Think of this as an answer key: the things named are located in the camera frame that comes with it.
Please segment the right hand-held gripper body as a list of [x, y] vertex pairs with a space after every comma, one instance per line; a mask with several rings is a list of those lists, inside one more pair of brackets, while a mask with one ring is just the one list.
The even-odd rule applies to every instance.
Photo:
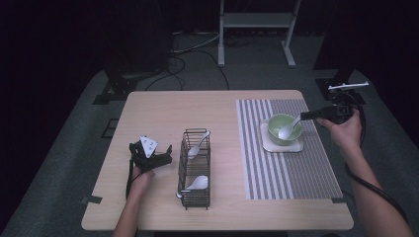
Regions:
[[347, 103], [332, 103], [332, 106], [326, 109], [325, 118], [331, 120], [334, 123], [341, 124], [346, 122], [353, 115], [353, 109], [358, 110], [361, 115], [364, 113], [363, 105], [358, 103], [355, 105], [350, 105]]

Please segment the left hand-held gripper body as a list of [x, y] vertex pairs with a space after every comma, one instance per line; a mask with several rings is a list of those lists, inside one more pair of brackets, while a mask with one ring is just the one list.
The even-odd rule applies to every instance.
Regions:
[[131, 161], [139, 167], [142, 172], [147, 172], [155, 168], [172, 163], [172, 157], [164, 157], [164, 153], [156, 153], [158, 142], [147, 136], [141, 136], [137, 141], [139, 143], [139, 157]]

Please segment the black wire cutlery rack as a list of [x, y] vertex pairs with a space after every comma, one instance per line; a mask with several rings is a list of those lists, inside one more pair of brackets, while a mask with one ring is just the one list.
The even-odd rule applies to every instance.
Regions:
[[202, 143], [199, 154], [194, 159], [188, 158], [188, 151], [200, 141], [206, 131], [208, 131], [206, 128], [189, 128], [183, 133], [178, 167], [177, 192], [185, 185], [187, 177], [200, 175], [209, 177], [209, 190], [205, 197], [179, 198], [186, 210], [194, 207], [205, 209], [210, 207], [210, 135]]

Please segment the white ceramic spoon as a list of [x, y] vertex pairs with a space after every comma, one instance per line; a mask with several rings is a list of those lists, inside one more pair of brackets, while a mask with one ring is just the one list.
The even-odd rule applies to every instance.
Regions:
[[293, 132], [293, 128], [300, 122], [300, 120], [301, 117], [297, 117], [290, 124], [283, 126], [278, 132], [278, 138], [288, 139]]
[[208, 194], [209, 177], [205, 175], [187, 177], [185, 185], [176, 193], [177, 198], [201, 198]]
[[203, 134], [203, 136], [202, 136], [202, 138], [200, 139], [200, 141], [197, 143], [197, 144], [195, 144], [194, 146], [192, 146], [191, 148], [190, 148], [190, 150], [188, 151], [188, 158], [189, 159], [194, 159], [198, 154], [199, 154], [199, 152], [200, 152], [200, 149], [201, 149], [201, 145], [202, 145], [202, 143], [205, 141], [205, 139], [208, 137], [210, 135], [210, 131], [208, 130], [208, 131], [206, 131], [204, 134]]

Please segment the green bowl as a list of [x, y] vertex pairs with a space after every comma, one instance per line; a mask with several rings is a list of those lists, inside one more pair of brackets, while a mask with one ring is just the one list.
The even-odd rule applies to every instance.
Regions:
[[293, 132], [288, 139], [278, 138], [279, 130], [283, 126], [290, 124], [293, 120], [293, 117], [285, 114], [278, 114], [270, 117], [268, 119], [268, 130], [271, 140], [279, 145], [289, 145], [293, 141], [297, 140], [302, 134], [302, 126], [300, 123], [293, 128]]

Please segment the person's right hand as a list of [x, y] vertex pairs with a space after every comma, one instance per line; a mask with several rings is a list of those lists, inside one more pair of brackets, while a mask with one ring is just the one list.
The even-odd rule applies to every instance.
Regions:
[[362, 125], [358, 110], [353, 109], [353, 115], [341, 124], [333, 123], [326, 118], [318, 118], [317, 122], [329, 130], [332, 140], [345, 158], [356, 157], [362, 153]]

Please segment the person's left hand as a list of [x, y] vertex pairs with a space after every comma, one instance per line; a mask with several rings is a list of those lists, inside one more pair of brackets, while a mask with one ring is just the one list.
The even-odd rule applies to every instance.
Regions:
[[147, 192], [154, 176], [155, 173], [153, 171], [143, 173], [138, 167], [134, 167], [128, 198], [141, 199]]

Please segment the black stand base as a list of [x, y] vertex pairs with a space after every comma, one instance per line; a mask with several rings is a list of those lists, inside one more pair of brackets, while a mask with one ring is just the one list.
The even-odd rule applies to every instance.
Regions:
[[162, 70], [138, 71], [106, 68], [104, 72], [108, 80], [102, 93], [95, 97], [94, 105], [107, 105], [112, 101], [125, 101], [128, 94], [136, 90], [139, 81], [154, 77], [160, 74]]
[[334, 104], [347, 103], [355, 105], [356, 103], [364, 105], [366, 102], [356, 88], [369, 86], [369, 82], [350, 83], [355, 68], [353, 65], [342, 65], [337, 68], [333, 77], [317, 78], [315, 83], [320, 90], [323, 98]]

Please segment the white square coaster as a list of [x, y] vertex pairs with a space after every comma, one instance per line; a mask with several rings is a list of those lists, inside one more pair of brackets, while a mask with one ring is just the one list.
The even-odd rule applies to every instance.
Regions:
[[263, 148], [271, 153], [290, 153], [290, 152], [300, 152], [303, 149], [303, 138], [299, 137], [297, 140], [293, 141], [290, 145], [279, 145], [273, 142], [269, 136], [268, 130], [268, 121], [266, 119], [262, 120], [260, 123], [260, 132], [262, 137]]

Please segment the grey striped placemat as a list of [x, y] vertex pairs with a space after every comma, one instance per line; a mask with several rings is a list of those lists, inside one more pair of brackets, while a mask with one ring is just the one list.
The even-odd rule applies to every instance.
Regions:
[[262, 145], [260, 123], [278, 114], [295, 118], [305, 101], [236, 102], [246, 196], [250, 199], [332, 199], [343, 196], [314, 122], [303, 121], [300, 152], [271, 153]]

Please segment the white metal stand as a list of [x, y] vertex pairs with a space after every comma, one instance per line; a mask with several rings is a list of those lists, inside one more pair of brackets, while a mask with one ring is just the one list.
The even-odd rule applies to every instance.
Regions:
[[302, 0], [295, 0], [293, 10], [289, 13], [228, 13], [224, 11], [224, 0], [220, 0], [217, 64], [220, 67], [223, 67], [225, 64], [224, 32], [227, 29], [277, 28], [287, 29], [286, 38], [281, 41], [281, 46], [288, 67], [295, 68], [296, 64], [291, 52], [290, 44], [301, 1]]

